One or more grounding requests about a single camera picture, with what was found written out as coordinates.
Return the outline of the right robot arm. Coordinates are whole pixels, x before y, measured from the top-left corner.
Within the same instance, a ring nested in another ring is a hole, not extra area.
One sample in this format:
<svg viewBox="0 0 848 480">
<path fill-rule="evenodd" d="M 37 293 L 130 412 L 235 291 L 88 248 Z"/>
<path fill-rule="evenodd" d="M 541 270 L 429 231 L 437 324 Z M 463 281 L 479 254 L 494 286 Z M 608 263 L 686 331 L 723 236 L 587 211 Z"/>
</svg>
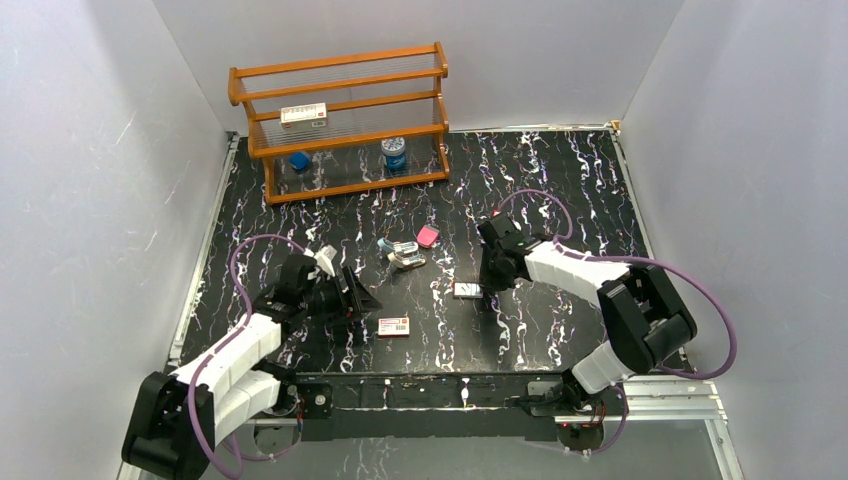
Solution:
<svg viewBox="0 0 848 480">
<path fill-rule="evenodd" d="M 483 290 L 505 291 L 524 279 L 575 294 L 599 310 L 606 341 L 566 370 L 548 395 L 577 414 L 590 413 L 603 390 L 649 373 L 697 334 L 679 292 L 658 266 L 594 260 L 523 233 L 506 214 L 483 221 L 477 230 Z"/>
</svg>

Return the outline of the grey staple strip box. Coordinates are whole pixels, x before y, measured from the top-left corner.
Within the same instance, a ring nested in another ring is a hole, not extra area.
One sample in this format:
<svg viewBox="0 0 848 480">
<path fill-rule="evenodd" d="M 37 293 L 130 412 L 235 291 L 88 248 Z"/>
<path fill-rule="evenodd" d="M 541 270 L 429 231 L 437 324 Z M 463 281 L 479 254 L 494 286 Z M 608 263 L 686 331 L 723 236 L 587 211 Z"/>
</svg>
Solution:
<svg viewBox="0 0 848 480">
<path fill-rule="evenodd" d="M 454 282 L 453 296 L 458 299 L 480 299 L 483 297 L 483 290 L 476 282 Z"/>
</svg>

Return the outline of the light blue stapler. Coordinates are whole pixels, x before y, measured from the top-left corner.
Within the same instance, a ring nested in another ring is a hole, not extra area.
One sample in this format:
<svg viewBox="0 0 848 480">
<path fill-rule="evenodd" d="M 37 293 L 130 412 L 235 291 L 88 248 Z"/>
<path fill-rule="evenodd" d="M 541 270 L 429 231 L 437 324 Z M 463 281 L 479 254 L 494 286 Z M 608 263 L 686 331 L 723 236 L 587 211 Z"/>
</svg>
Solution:
<svg viewBox="0 0 848 480">
<path fill-rule="evenodd" d="M 415 255 L 419 250 L 419 245 L 415 241 L 394 242 L 385 237 L 379 238 L 377 245 L 386 255 L 395 254 L 402 257 Z"/>
</svg>

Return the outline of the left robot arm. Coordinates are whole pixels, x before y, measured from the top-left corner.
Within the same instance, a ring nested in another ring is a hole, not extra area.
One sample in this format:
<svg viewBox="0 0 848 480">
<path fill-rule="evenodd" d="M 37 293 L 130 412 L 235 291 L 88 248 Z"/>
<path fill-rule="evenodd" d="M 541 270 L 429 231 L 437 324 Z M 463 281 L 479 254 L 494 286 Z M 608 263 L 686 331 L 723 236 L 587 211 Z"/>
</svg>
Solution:
<svg viewBox="0 0 848 480">
<path fill-rule="evenodd" d="M 333 266 L 333 254 L 327 248 L 291 255 L 229 336 L 171 373 L 148 375 L 124 438 L 123 461 L 165 479 L 198 479 L 216 447 L 260 413 L 329 417 L 329 385 L 300 381 L 267 357 L 295 326 L 346 325 L 381 309 L 352 267 Z"/>
</svg>

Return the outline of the red white staple box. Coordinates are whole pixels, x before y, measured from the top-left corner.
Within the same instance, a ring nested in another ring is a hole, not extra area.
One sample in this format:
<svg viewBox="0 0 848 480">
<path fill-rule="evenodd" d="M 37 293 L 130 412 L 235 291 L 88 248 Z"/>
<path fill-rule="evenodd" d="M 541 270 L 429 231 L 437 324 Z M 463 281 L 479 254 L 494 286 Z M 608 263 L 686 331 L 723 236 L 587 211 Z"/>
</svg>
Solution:
<svg viewBox="0 0 848 480">
<path fill-rule="evenodd" d="M 377 324 L 379 338 L 408 337 L 411 324 L 408 317 L 380 318 Z"/>
</svg>

